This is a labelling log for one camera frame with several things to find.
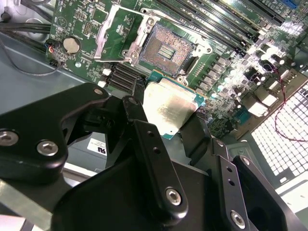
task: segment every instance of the cpu processor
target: cpu processor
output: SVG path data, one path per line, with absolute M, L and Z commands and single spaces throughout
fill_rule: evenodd
M 156 66 L 174 76 L 181 70 L 193 50 L 194 45 L 191 42 L 156 23 L 139 61 Z
M 143 109 L 166 139 L 171 139 L 204 103 L 203 96 L 160 72 L 154 70 L 148 78 Z

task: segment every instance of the blue connector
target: blue connector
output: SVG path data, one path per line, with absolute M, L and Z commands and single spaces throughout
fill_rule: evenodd
M 281 0 L 281 2 L 293 10 L 297 8 L 297 5 L 293 3 L 291 0 Z

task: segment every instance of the motherboard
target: motherboard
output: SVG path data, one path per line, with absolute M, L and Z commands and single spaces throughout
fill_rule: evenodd
M 195 111 L 222 137 L 266 115 L 305 68 L 294 58 L 307 15 L 305 0 L 57 0 L 46 56 L 110 91 L 143 80 L 167 139 Z

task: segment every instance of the screw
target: screw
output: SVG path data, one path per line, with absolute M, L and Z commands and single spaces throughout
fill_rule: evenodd
M 245 229 L 245 221 L 243 220 L 243 218 L 241 217 L 241 215 L 239 215 L 237 212 L 235 211 L 231 211 L 231 218 L 233 220 L 233 222 L 240 228 L 240 229 Z
M 80 68 L 81 67 L 81 63 L 80 62 L 76 62 L 75 63 L 75 67 Z
M 216 140 L 216 143 L 220 146 L 220 147 L 223 147 L 223 142 L 219 141 L 219 140 Z
M 240 150 L 237 151 L 237 153 L 238 153 L 239 155 L 243 155 L 243 154 L 244 154 L 244 151 L 243 151 L 242 149 L 240 149 Z
M 138 59 L 138 53 L 134 51 L 134 52 L 131 54 L 131 57 L 132 57 L 132 59 Z
M 133 104 L 138 104 L 138 102 L 134 99 L 134 97 L 129 97 L 128 100 Z
M 149 25 L 149 26 L 154 26 L 154 24 L 155 24 L 154 19 L 149 18 L 149 19 L 148 19 L 148 25 Z
M 18 142 L 18 135 L 13 131 L 0 131 L 0 146 L 12 146 Z
M 245 164 L 250 165 L 249 160 L 247 160 L 245 157 L 243 157 L 242 160 L 245 162 Z
M 58 150 L 58 146 L 52 141 L 42 141 L 37 145 L 38 153 L 45 156 L 53 156 Z
M 174 189 L 167 189 L 166 190 L 166 196 L 167 196 L 167 199 L 173 204 L 173 205 L 180 205 L 181 204 L 181 196 L 180 194 L 174 190 Z
M 99 90 L 99 89 L 95 89 L 94 92 L 95 92 L 96 94 L 99 94 L 99 95 L 102 95 L 102 94 L 103 94 L 103 92 L 102 92 L 101 90 Z

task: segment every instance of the perforated metal panel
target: perforated metal panel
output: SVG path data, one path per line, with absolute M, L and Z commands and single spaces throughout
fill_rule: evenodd
M 308 142 L 290 141 L 279 135 L 275 131 L 276 114 L 252 135 L 274 175 L 284 183 L 308 170 Z M 278 116 L 277 127 L 288 138 L 308 140 L 308 84 L 287 101 Z

